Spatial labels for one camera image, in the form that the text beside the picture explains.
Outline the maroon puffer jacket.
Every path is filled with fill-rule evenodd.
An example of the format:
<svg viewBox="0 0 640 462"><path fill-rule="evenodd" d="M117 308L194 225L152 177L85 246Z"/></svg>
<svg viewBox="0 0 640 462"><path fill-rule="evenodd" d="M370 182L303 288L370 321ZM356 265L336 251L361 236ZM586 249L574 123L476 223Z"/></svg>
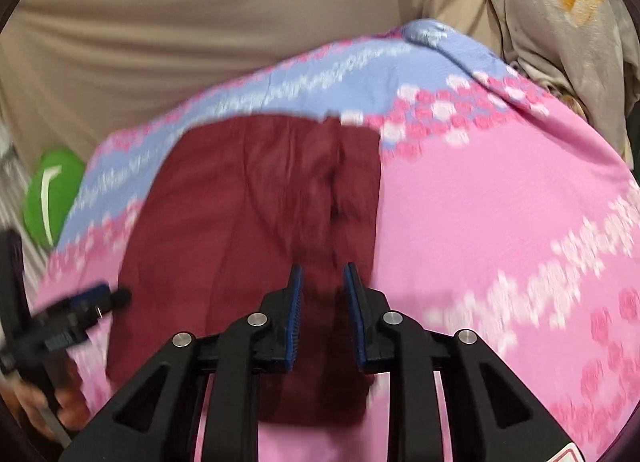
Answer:
<svg viewBox="0 0 640 462"><path fill-rule="evenodd" d="M108 339L106 374L123 386L170 337L207 337L256 311L303 271L302 326L286 375L260 380L269 423L350 427L372 384L352 347L343 271L372 274L381 161L364 126L243 115L194 127L146 196L118 282L131 292Z"/></svg>

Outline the green plush pillow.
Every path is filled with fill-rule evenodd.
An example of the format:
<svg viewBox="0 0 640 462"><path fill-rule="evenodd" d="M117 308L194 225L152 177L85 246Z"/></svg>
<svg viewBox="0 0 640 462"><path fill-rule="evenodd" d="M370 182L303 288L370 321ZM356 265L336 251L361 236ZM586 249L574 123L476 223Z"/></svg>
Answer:
<svg viewBox="0 0 640 462"><path fill-rule="evenodd" d="M86 170L70 149L45 153L29 181L24 199L24 226L32 241L53 249L60 240Z"/></svg>

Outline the beige backdrop curtain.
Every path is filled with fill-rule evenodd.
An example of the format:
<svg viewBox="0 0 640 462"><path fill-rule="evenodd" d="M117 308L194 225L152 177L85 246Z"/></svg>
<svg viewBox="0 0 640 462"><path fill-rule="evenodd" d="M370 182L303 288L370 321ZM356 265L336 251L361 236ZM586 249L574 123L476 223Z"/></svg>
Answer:
<svg viewBox="0 0 640 462"><path fill-rule="evenodd" d="M1 120L25 167L319 46L434 18L501 48L489 0L21 0L1 33Z"/></svg>

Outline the floral patterned cloth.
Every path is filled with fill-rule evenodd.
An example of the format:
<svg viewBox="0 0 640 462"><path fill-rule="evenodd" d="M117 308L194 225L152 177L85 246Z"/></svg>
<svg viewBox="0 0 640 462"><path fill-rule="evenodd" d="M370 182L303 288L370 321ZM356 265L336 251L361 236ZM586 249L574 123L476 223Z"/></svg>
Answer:
<svg viewBox="0 0 640 462"><path fill-rule="evenodd" d="M639 37L623 0L491 0L506 62L585 119L627 164Z"/></svg>

